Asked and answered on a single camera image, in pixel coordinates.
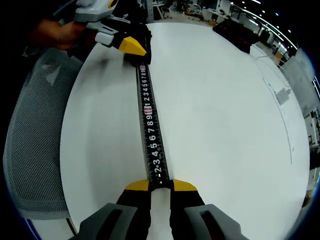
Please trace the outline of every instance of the measuring tape blade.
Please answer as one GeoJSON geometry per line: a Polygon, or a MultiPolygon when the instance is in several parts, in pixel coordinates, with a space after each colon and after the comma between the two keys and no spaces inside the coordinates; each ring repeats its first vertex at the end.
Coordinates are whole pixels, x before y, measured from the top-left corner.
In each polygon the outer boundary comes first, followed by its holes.
{"type": "Polygon", "coordinates": [[[136,67],[141,136],[148,178],[153,189],[169,187],[169,173],[148,64],[136,67]]]}

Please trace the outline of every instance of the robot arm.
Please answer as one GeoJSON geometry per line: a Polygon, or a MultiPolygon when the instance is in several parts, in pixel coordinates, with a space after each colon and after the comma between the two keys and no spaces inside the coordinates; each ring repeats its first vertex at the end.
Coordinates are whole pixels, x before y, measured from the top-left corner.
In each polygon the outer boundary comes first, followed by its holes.
{"type": "Polygon", "coordinates": [[[115,47],[127,54],[146,55],[146,50],[135,38],[122,29],[114,29],[102,23],[101,20],[109,19],[122,22],[121,26],[126,24],[128,28],[130,27],[130,21],[112,15],[117,3],[118,0],[78,0],[76,4],[80,7],[75,11],[74,20],[87,23],[88,29],[96,30],[95,41],[108,48],[115,47]]]}

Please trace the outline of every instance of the round white table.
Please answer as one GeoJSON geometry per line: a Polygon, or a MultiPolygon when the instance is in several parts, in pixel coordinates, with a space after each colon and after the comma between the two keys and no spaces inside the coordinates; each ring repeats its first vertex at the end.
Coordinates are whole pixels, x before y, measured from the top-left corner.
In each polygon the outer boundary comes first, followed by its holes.
{"type": "MultiPolygon", "coordinates": [[[[153,23],[149,66],[171,178],[195,185],[251,240],[282,240],[303,203],[306,126],[288,82],[264,53],[238,50],[211,27],[153,23]]],[[[97,44],[72,88],[62,126],[63,191],[75,227],[147,178],[135,68],[97,44]]],[[[148,239],[172,239],[170,192],[152,193],[148,239]]]]}

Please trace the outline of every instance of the office chair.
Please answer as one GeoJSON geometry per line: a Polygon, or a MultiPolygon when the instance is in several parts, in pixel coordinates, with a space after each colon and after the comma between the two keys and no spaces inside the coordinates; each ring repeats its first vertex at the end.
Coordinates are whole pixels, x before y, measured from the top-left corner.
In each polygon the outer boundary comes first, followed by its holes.
{"type": "Polygon", "coordinates": [[[68,218],[60,173],[63,117],[82,62],[50,48],[21,89],[8,128],[3,171],[22,217],[68,218]]]}

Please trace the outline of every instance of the cable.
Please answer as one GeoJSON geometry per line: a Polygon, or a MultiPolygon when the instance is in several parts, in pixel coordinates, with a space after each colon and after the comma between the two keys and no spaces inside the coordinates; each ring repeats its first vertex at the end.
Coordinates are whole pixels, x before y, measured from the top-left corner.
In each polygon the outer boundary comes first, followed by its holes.
{"type": "Polygon", "coordinates": [[[295,83],[295,82],[294,82],[293,79],[291,78],[291,76],[290,76],[290,74],[288,73],[288,71],[287,71],[285,68],[283,68],[282,66],[280,66],[279,63],[275,62],[268,54],[266,54],[264,51],[262,51],[258,46],[256,46],[256,45],[252,45],[252,46],[254,46],[260,53],[263,53],[263,54],[265,54],[265,55],[263,55],[263,56],[258,56],[258,57],[254,57],[253,55],[250,55],[250,56],[251,56],[254,60],[256,60],[256,61],[259,60],[259,59],[261,59],[261,58],[267,58],[267,57],[269,57],[276,66],[278,66],[279,68],[281,68],[281,69],[286,73],[286,75],[287,75],[288,78],[290,79],[289,86],[288,86],[285,82],[282,81],[281,77],[276,73],[276,71],[275,71],[269,64],[267,64],[265,61],[263,61],[263,63],[264,63],[265,65],[267,65],[267,66],[273,71],[273,73],[275,73],[275,75],[280,79],[280,81],[283,83],[284,86],[286,86],[287,88],[290,88],[290,89],[292,90],[292,89],[294,88],[294,83],[295,83]]]}
{"type": "Polygon", "coordinates": [[[285,131],[286,131],[286,136],[287,136],[287,140],[288,140],[288,144],[289,144],[289,149],[290,149],[290,163],[292,165],[292,152],[293,152],[293,149],[294,149],[294,146],[292,144],[292,141],[291,141],[291,135],[289,134],[289,124],[287,124],[287,120],[285,119],[285,113],[284,113],[284,110],[282,109],[280,103],[278,102],[278,99],[277,99],[277,96],[276,96],[276,91],[274,90],[274,88],[271,86],[271,84],[268,82],[268,80],[263,77],[263,82],[265,83],[265,85],[269,88],[270,92],[272,93],[272,96],[273,96],[273,99],[275,101],[275,104],[277,105],[279,111],[280,111],[280,115],[281,115],[281,118],[282,118],[282,121],[283,121],[283,124],[284,124],[284,128],[285,128],[285,131]]]}

